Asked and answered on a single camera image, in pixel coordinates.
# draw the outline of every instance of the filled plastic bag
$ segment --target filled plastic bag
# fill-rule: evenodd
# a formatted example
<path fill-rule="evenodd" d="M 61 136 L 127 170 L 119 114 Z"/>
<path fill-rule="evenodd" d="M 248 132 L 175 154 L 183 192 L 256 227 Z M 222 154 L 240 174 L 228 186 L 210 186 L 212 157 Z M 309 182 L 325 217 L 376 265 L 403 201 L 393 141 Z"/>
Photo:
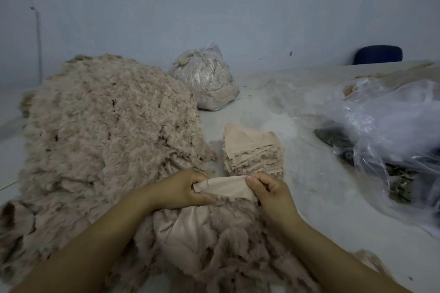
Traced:
<path fill-rule="evenodd" d="M 371 205 L 440 237 L 440 90 L 404 83 L 357 79 L 351 94 L 324 104 L 332 122 L 315 134 L 355 167 Z"/>
<path fill-rule="evenodd" d="M 219 110 L 240 93 L 217 45 L 185 51 L 168 73 L 185 83 L 201 109 Z"/>

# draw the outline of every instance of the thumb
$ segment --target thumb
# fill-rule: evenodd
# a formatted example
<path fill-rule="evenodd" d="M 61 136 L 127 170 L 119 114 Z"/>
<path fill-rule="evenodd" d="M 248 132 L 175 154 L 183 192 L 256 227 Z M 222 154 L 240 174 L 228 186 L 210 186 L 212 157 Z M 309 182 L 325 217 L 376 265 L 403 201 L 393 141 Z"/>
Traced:
<path fill-rule="evenodd" d="M 253 176 L 246 177 L 246 184 L 260 201 L 269 194 L 264 185 Z"/>
<path fill-rule="evenodd" d="M 206 206 L 206 205 L 212 205 L 216 203 L 216 199 L 208 194 L 191 194 L 191 204 L 193 206 Z"/>

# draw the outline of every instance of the forearm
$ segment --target forearm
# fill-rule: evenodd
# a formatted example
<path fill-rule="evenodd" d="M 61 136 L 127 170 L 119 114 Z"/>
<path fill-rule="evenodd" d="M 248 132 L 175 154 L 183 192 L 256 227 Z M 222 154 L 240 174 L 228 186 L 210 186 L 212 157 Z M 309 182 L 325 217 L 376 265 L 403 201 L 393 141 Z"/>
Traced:
<path fill-rule="evenodd" d="M 131 192 L 12 290 L 97 292 L 152 207 L 144 189 Z"/>
<path fill-rule="evenodd" d="M 337 246 L 304 221 L 286 225 L 285 238 L 294 254 L 329 293 L 410 293 Z"/>

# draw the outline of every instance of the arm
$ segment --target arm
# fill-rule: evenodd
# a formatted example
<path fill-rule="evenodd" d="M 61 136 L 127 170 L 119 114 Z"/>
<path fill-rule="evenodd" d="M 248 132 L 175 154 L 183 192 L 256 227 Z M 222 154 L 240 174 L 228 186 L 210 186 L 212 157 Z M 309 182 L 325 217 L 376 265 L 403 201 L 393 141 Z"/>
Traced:
<path fill-rule="evenodd" d="M 50 259 L 32 270 L 11 292 L 97 292 L 138 226 L 156 209 L 215 202 L 191 191 L 207 177 L 191 169 L 133 190 Z"/>
<path fill-rule="evenodd" d="M 246 178 L 275 232 L 329 293 L 410 293 L 309 226 L 299 216 L 287 184 L 266 173 Z"/>

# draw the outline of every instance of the left hand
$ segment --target left hand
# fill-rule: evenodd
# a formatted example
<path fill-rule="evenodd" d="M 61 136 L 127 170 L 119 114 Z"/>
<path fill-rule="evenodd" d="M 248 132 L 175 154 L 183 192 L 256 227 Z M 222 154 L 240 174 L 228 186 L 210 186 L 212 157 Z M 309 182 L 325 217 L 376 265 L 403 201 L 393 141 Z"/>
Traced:
<path fill-rule="evenodd" d="M 216 202 L 215 198 L 195 193 L 191 185 L 208 179 L 192 169 L 181 170 L 157 183 L 145 186 L 153 210 L 180 209 L 188 206 L 205 206 Z"/>

